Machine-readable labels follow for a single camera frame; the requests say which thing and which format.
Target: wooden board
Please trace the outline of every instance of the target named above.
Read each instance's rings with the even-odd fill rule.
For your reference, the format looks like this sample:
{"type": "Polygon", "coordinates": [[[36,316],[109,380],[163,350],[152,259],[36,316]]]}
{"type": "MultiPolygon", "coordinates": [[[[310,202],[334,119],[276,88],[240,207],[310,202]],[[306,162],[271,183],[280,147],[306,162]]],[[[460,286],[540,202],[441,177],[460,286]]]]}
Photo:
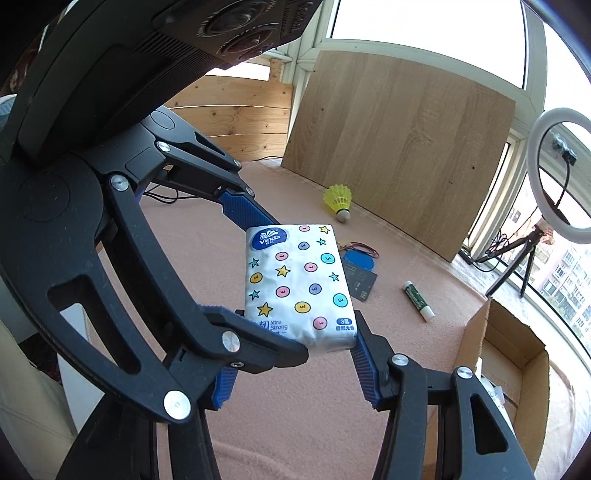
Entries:
{"type": "Polygon", "coordinates": [[[239,161],[257,160],[262,157],[282,157],[286,134],[224,135],[209,137],[218,147],[239,161]]]}
{"type": "Polygon", "coordinates": [[[322,51],[282,165],[451,261],[491,184],[515,102],[393,57],[322,51]]]}
{"type": "Polygon", "coordinates": [[[293,87],[279,82],[206,75],[172,97],[165,106],[251,105],[291,108],[293,87]]]}
{"type": "Polygon", "coordinates": [[[208,136],[286,134],[290,120],[289,109],[264,106],[191,106],[173,112],[208,136]]]}

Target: blue disc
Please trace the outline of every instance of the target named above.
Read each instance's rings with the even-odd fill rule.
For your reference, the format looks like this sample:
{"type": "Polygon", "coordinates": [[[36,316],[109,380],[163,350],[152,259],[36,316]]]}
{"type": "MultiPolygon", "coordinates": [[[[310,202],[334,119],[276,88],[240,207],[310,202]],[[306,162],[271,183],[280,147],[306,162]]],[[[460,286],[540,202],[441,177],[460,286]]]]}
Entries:
{"type": "Polygon", "coordinates": [[[343,257],[347,262],[351,262],[353,265],[371,270],[374,267],[374,259],[368,254],[358,252],[357,250],[349,250],[343,257]]]}

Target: glue stick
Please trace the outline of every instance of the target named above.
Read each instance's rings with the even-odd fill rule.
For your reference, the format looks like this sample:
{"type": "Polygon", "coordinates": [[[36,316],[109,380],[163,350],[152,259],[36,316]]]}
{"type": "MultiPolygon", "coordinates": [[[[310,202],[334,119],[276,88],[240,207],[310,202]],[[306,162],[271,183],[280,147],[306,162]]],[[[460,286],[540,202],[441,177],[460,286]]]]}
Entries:
{"type": "Polygon", "coordinates": [[[402,289],[406,292],[406,295],[408,295],[408,298],[417,308],[418,312],[425,319],[425,321],[431,320],[435,316],[431,307],[427,305],[427,302],[423,299],[423,297],[421,297],[421,294],[417,291],[410,280],[402,284],[402,289]]]}

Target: black cable wire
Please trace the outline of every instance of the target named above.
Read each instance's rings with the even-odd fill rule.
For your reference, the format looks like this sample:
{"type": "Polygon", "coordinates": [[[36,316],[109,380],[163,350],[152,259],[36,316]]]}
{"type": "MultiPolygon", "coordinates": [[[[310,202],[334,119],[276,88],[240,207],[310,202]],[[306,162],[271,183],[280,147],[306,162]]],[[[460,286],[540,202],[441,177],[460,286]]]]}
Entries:
{"type": "MultiPolygon", "coordinates": [[[[507,238],[507,236],[504,233],[501,233],[501,231],[499,230],[496,233],[495,237],[492,239],[491,245],[489,246],[489,248],[487,248],[485,250],[485,254],[486,255],[491,255],[496,250],[499,250],[500,248],[506,247],[507,245],[509,245],[509,243],[510,243],[509,242],[509,238],[507,238]]],[[[488,270],[479,267],[477,263],[473,263],[472,265],[474,265],[474,267],[477,270],[480,270],[481,272],[484,272],[484,273],[488,273],[488,272],[492,272],[494,269],[496,269],[499,266],[499,263],[501,263],[501,258],[500,257],[497,257],[496,258],[496,265],[494,267],[491,267],[488,270]]]]}
{"type": "MultiPolygon", "coordinates": [[[[268,155],[266,157],[262,157],[262,158],[257,158],[256,160],[251,160],[251,161],[259,161],[259,160],[266,160],[267,158],[283,158],[283,157],[277,157],[276,155],[268,155]]],[[[154,193],[154,190],[157,189],[158,187],[160,187],[161,185],[156,185],[152,188],[150,188],[149,190],[146,190],[145,192],[143,192],[142,195],[146,196],[146,197],[150,197],[154,200],[158,200],[160,203],[164,203],[165,205],[172,205],[173,203],[176,203],[177,200],[186,200],[186,199],[198,199],[201,197],[195,196],[195,195],[187,195],[187,196],[183,196],[181,197],[178,190],[175,189],[174,193],[175,196],[174,197],[168,197],[166,195],[160,195],[159,193],[154,193]]]]}
{"type": "Polygon", "coordinates": [[[564,187],[562,188],[562,193],[560,194],[560,197],[558,198],[558,202],[556,202],[556,208],[558,208],[558,205],[560,205],[560,202],[562,202],[562,197],[564,197],[564,194],[566,193],[566,188],[569,186],[569,181],[570,181],[570,162],[568,160],[566,160],[566,179],[564,181],[564,187]]]}

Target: vinda logo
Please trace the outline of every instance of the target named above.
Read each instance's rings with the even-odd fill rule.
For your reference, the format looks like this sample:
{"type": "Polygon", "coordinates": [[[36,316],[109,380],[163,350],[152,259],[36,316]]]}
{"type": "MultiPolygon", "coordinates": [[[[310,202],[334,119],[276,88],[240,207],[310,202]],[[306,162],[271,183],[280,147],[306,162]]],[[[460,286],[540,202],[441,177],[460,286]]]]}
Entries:
{"type": "Polygon", "coordinates": [[[271,245],[283,243],[287,240],[287,233],[283,228],[265,228],[252,237],[251,245],[255,250],[264,250],[271,245]]]}

